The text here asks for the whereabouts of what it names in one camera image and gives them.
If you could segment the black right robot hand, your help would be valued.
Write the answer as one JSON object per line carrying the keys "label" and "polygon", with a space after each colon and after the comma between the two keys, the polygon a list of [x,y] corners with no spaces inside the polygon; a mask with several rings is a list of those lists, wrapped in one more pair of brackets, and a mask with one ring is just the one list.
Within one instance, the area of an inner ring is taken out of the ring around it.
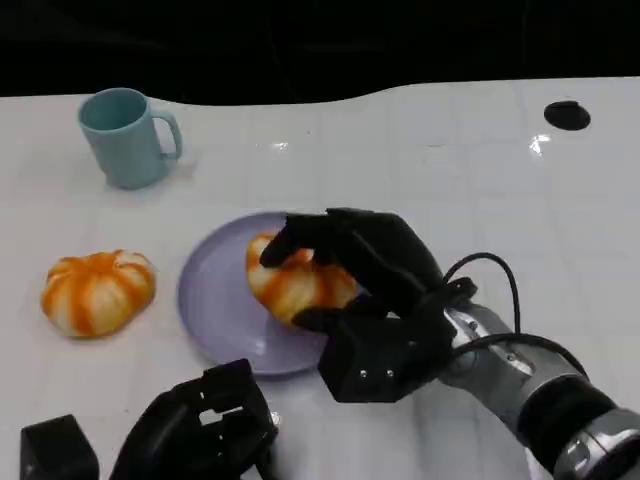
{"label": "black right robot hand", "polygon": [[344,307],[306,307],[293,322],[335,337],[345,330],[375,328],[384,339],[392,328],[408,334],[424,364],[442,364],[455,330],[444,319],[448,288],[433,255],[394,213],[329,208],[323,214],[290,214],[260,255],[279,268],[305,250],[319,267],[339,267],[364,289]]}

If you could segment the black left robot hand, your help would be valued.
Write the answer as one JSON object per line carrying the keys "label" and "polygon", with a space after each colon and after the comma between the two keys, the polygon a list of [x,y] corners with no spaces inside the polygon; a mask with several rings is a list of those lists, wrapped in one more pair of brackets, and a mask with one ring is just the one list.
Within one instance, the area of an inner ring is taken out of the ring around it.
{"label": "black left robot hand", "polygon": [[246,359],[206,370],[158,395],[131,429],[112,479],[276,479],[278,435]]}

